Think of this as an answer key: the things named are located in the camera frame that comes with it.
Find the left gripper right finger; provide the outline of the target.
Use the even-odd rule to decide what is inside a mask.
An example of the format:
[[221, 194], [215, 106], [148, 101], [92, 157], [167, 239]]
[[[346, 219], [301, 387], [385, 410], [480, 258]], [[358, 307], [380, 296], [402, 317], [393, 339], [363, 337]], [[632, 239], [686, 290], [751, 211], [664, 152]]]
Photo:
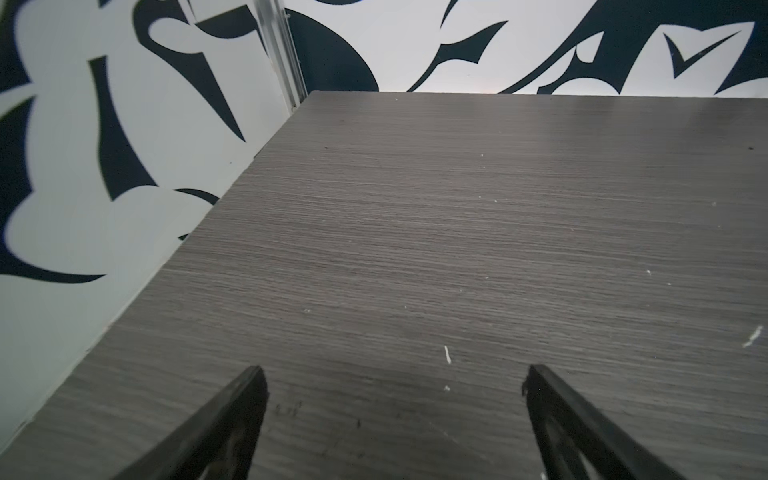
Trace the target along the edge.
[[543, 364], [522, 385], [547, 479], [681, 479]]

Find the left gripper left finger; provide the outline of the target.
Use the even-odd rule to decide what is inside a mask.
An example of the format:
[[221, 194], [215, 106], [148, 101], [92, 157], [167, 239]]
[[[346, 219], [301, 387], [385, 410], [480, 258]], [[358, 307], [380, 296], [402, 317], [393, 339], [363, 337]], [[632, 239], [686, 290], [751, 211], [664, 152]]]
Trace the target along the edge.
[[269, 399], [249, 366], [117, 479], [246, 479]]

